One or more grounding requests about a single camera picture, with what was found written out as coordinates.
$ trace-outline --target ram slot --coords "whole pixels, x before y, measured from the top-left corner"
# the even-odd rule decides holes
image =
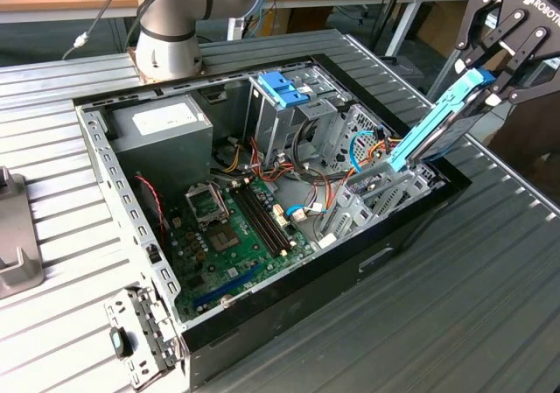
[[[246,187],[232,195],[251,227],[259,235],[273,257],[278,257],[282,250],[290,249],[290,241],[266,212],[253,191]]]

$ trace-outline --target capacitor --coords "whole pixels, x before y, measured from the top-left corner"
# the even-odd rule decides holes
[[[207,259],[207,255],[203,250],[197,250],[195,257],[198,263],[202,263]]]

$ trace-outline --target slotted metal surface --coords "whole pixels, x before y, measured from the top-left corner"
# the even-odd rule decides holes
[[[326,53],[408,124],[429,107],[335,31],[203,52],[210,73]],[[130,390],[102,302],[138,275],[69,100],[138,83],[124,55],[0,69],[0,164],[28,179],[46,273],[0,301],[2,391]],[[200,391],[551,392],[560,383],[558,219],[471,143],[449,157],[473,184],[411,251]]]

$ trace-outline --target gray plastic stand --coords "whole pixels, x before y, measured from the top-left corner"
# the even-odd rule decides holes
[[[0,299],[43,281],[24,178],[0,167]]]

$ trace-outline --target green motherboard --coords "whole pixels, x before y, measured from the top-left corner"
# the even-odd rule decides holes
[[[221,299],[246,291],[313,252],[304,235],[291,224],[282,228],[277,223],[277,210],[276,214],[273,210],[276,200],[261,180],[254,180],[241,190],[220,189],[220,194],[228,216],[203,229],[197,220],[199,214],[224,210],[208,192],[192,199],[195,207],[185,201],[165,213],[172,222],[167,258],[181,284],[175,304],[183,321],[201,315]],[[270,240],[272,233],[289,244],[275,249],[277,244]]]

